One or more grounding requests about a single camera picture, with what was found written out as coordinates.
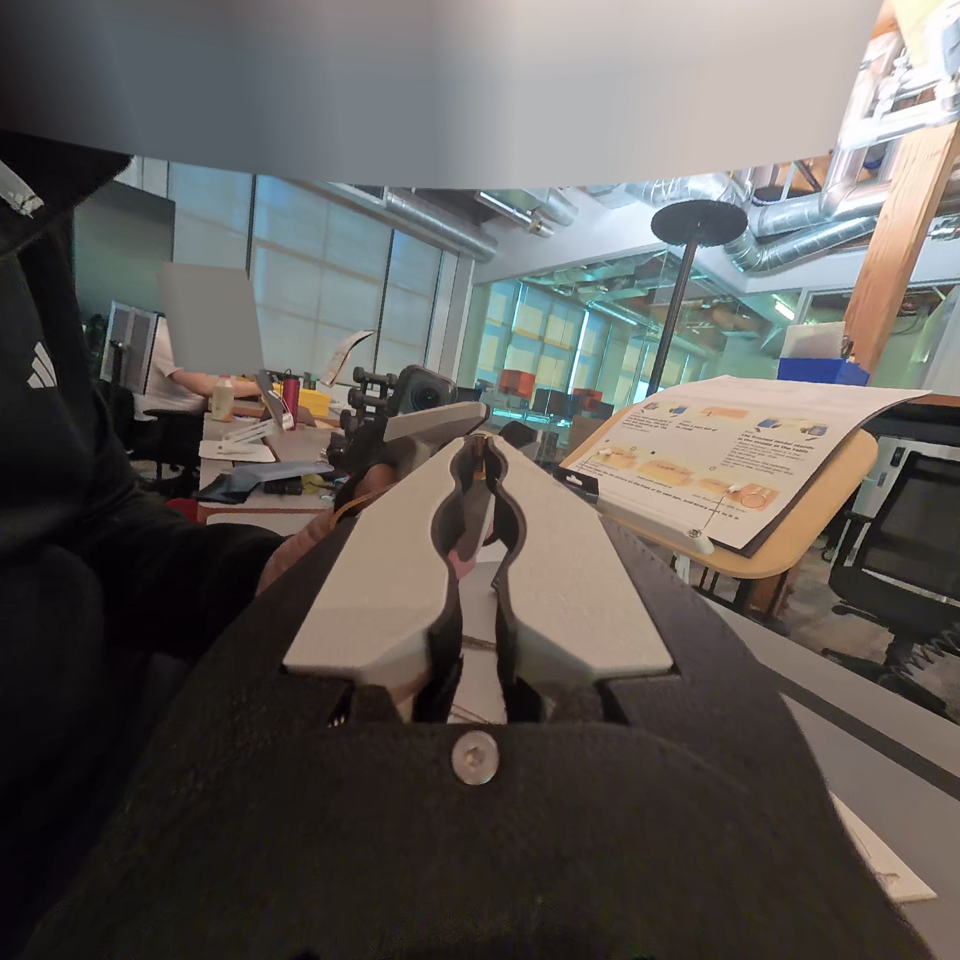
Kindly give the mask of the black office chair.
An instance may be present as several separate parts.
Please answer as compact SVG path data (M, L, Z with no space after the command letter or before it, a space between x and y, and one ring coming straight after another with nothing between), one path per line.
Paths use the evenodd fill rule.
M866 430L878 455L844 511L827 583L832 611L889 635L882 660L823 648L838 666L914 705L958 723L958 694L947 698L919 675L958 662L958 403L928 397L878 414Z

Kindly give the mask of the computer monitor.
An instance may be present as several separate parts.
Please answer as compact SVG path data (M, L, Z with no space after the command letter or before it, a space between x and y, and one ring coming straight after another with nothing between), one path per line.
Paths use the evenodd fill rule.
M113 300L104 334L99 379L143 396L148 387L161 314Z

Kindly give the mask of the board on stand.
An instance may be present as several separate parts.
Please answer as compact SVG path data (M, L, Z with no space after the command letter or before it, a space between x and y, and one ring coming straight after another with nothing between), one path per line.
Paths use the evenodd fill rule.
M619 411L562 466L643 540L749 558L862 426L929 394L722 375Z

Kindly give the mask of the white mat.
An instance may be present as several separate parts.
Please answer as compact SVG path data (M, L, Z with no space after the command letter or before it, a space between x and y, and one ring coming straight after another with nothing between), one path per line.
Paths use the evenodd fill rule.
M928 903L938 898L930 885L832 791L829 792L829 798L846 835L891 902L905 906Z

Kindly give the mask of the wooden pillar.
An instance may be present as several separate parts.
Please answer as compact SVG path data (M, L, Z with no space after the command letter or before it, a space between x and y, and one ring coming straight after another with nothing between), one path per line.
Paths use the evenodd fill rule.
M906 289L959 150L959 123L906 135L890 191L870 237L844 316L856 364L872 374L891 336Z

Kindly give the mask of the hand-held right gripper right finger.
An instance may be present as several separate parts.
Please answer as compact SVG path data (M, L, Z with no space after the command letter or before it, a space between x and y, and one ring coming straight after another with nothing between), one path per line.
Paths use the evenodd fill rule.
M601 515L502 438L486 441L497 676L508 718L541 718L553 692L675 668Z

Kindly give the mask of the dark model kit box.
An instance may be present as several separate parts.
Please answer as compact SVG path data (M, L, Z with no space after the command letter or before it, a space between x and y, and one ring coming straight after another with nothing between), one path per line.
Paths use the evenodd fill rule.
M596 477L560 464L555 465L553 477L560 486L571 494L592 507L597 506L599 502L599 483Z

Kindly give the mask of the black dumbbell rack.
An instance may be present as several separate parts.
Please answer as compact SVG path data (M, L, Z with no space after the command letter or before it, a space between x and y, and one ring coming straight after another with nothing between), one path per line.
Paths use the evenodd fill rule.
M342 411L340 418L340 426L348 440L366 425L386 424L392 415L391 397L400 381L398 374L376 373L363 366L354 367L352 378L354 386L346 396L348 409Z

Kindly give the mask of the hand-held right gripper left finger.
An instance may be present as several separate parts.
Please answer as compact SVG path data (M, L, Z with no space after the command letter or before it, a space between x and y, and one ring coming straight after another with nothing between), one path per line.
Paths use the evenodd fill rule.
M463 671L451 561L474 456L456 438L366 507L284 656L293 674L379 687L414 722L448 722Z

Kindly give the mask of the person's left hand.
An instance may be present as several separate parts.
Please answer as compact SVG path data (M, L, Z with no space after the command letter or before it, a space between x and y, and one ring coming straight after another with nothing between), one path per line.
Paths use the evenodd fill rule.
M300 531L286 538L266 563L258 581L254 596L263 594L284 572L306 556L315 546L327 537L335 526L331 517L342 505L366 493L379 491L388 485L397 484L399 477L389 463L372 465L361 479L348 491L339 506L324 510L311 519Z

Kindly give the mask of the person's left forearm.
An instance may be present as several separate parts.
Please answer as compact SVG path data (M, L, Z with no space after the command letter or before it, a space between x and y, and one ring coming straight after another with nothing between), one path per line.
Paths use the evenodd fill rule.
M254 600L286 538L247 524L175 515L111 548L110 637L130 650L197 662Z

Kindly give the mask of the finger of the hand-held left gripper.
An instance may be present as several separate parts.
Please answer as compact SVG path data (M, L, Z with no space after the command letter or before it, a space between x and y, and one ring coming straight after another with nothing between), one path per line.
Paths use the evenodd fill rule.
M444 404L427 410L398 414L387 419L383 442L390 444L406 438L426 445L446 445L483 426L490 407L481 401Z
M391 465L396 476L408 476L448 445L450 440L397 438L391 442Z

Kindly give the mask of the grey long case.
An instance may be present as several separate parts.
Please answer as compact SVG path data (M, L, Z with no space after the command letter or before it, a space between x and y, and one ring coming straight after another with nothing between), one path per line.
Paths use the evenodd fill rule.
M342 477L342 471L324 462L242 463L230 473L219 474L193 498L229 507L240 506L254 495L300 498L317 494Z

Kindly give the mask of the blue plastic crate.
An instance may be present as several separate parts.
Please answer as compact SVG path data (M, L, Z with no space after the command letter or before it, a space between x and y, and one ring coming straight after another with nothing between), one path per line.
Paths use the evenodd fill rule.
M865 387L870 372L846 358L782 357L778 361L776 379L827 385Z

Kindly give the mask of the black floor lamp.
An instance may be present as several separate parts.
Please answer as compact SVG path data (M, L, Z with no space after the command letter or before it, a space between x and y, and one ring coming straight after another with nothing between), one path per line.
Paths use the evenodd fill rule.
M701 247L722 247L735 241L748 228L747 211L732 202L691 198L658 210L651 222L654 236L668 246L683 246L677 277L654 357L646 397L661 387L690 279L694 258Z

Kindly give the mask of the white tablet stand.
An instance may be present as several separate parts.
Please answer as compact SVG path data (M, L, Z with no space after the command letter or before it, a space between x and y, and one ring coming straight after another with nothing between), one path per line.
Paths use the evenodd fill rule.
M201 460L231 463L270 464L276 462L267 439L282 430L271 419L227 431L221 438L204 438L198 445Z

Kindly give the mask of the silver ventilation duct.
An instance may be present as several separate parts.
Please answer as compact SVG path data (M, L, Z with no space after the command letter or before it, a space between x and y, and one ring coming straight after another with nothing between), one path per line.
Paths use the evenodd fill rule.
M450 212L409 189L383 189L385 215L405 232L474 261L486 263L498 252L497 240L466 217Z

